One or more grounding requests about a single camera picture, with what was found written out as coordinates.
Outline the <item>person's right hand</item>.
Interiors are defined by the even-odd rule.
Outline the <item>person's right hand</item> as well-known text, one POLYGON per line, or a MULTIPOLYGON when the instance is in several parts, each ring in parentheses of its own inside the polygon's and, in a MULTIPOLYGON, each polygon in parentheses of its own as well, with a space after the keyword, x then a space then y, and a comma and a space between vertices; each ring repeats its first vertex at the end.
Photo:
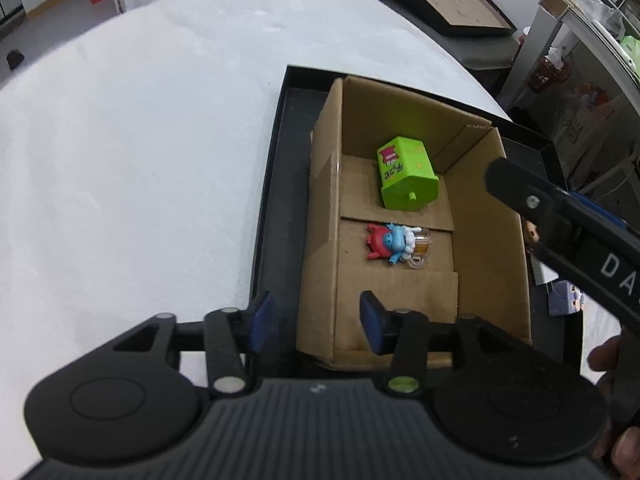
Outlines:
POLYGON ((604 375, 598 388, 608 400, 608 421, 591 453, 613 479, 639 478, 639 338, 630 330, 594 348, 588 364, 604 375))

